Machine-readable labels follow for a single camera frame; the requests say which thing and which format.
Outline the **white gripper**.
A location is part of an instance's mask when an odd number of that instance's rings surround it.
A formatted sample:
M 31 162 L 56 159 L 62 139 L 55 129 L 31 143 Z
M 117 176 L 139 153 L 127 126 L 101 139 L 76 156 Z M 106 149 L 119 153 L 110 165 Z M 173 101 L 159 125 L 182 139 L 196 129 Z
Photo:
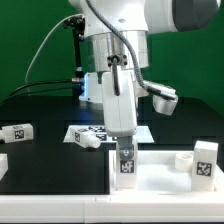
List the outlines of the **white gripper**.
M 120 94 L 116 96 L 112 73 L 105 72 L 102 75 L 104 123 L 108 136 L 119 137 L 120 159 L 130 160 L 133 158 L 131 136 L 135 134 L 137 127 L 135 94 L 131 72 L 118 69 L 118 83 Z

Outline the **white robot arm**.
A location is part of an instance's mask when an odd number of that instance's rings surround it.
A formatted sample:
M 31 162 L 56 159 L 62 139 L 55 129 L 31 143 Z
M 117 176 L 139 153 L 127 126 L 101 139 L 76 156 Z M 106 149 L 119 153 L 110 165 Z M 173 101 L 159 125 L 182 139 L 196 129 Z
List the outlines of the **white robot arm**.
M 221 0 L 68 0 L 85 20 L 84 37 L 92 46 L 91 70 L 102 74 L 102 103 L 106 133 L 117 139 L 121 160 L 137 149 L 137 101 L 151 94 L 159 113 L 176 107 L 176 90 L 145 81 L 150 34 L 204 28 L 217 14 Z

